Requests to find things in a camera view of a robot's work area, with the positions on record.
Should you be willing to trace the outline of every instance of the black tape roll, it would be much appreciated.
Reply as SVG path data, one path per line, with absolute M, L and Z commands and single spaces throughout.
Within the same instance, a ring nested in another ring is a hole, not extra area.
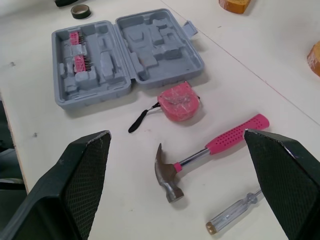
M 91 11 L 89 6 L 79 4 L 71 8 L 71 14 L 75 19 L 85 19 L 90 16 Z

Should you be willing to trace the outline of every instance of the tool case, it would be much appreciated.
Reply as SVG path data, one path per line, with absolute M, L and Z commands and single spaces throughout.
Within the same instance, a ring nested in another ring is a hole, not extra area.
M 66 110 L 81 108 L 129 94 L 132 81 L 152 89 L 192 79 L 204 69 L 190 42 L 197 32 L 190 21 L 181 27 L 168 9 L 120 17 L 114 25 L 99 21 L 57 30 L 55 101 Z M 72 34 L 81 41 L 72 41 Z M 86 61 L 80 71 L 79 56 Z

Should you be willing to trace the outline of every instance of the claw hammer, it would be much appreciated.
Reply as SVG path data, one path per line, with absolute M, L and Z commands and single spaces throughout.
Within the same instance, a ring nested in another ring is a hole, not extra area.
M 160 186 L 166 191 L 166 198 L 169 203 L 174 203 L 184 196 L 182 190 L 175 183 L 175 176 L 185 166 L 188 166 L 208 155 L 221 153 L 244 140 L 245 129 L 263 130 L 269 127 L 268 119 L 262 114 L 258 114 L 245 123 L 217 136 L 210 141 L 203 150 L 189 156 L 188 158 L 166 164 L 162 160 L 162 145 L 160 143 L 154 163 L 155 176 Z

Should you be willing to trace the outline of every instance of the screwdriver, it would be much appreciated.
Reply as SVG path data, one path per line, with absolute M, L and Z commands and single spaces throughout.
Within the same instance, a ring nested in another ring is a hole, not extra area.
M 228 207 L 226 210 L 221 212 L 218 216 L 212 218 L 206 223 L 206 229 L 211 234 L 214 235 L 220 232 L 232 221 L 240 217 L 244 212 L 246 212 L 251 205 L 258 202 L 258 195 L 262 191 L 259 189 L 256 193 L 249 192 L 244 199 L 235 202 L 233 205 Z

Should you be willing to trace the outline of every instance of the pink hammer handle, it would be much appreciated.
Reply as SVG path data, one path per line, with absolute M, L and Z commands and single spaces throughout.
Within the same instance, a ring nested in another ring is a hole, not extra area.
M 269 127 L 268 119 L 262 114 L 258 114 L 249 121 L 217 136 L 205 147 L 209 149 L 210 155 L 221 153 L 244 140 L 246 129 L 263 130 L 267 127 Z

